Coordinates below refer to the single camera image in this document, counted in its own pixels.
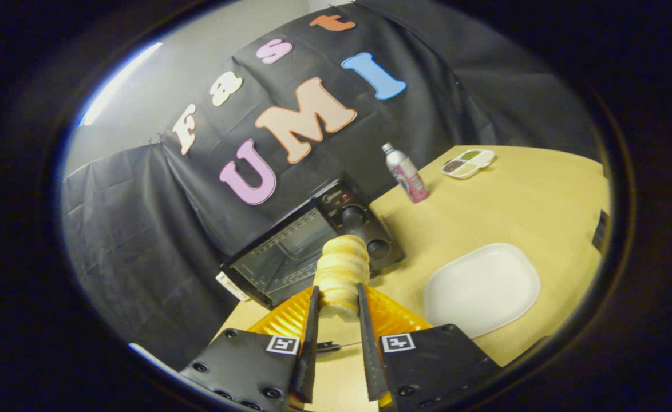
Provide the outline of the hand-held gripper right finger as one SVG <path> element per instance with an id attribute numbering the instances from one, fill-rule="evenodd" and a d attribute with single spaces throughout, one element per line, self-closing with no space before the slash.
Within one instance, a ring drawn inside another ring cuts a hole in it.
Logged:
<path id="1" fill-rule="evenodd" d="M 464 407 L 501 372 L 456 325 L 431 326 L 373 287 L 357 290 L 367 393 L 380 411 Z"/>

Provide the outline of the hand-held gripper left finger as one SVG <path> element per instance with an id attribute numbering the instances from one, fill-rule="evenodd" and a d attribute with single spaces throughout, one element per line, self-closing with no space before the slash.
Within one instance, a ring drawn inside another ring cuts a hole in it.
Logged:
<path id="1" fill-rule="evenodd" d="M 318 300 L 308 287 L 249 329 L 224 329 L 181 375 L 238 410 L 302 410 L 313 400 Z"/>

